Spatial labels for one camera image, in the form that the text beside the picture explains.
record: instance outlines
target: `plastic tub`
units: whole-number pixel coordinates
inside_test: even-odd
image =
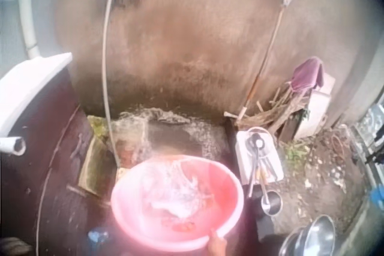
[[[214,204],[191,218],[194,229],[180,232],[165,227],[162,216],[148,215],[143,208],[143,175],[154,161],[182,161],[193,168],[214,195]],[[147,247],[167,252],[193,251],[206,246],[211,229],[220,237],[237,223],[244,206],[244,195],[236,176],[224,165],[207,159],[177,155],[145,161],[131,170],[115,185],[112,210],[119,226],[127,236]]]

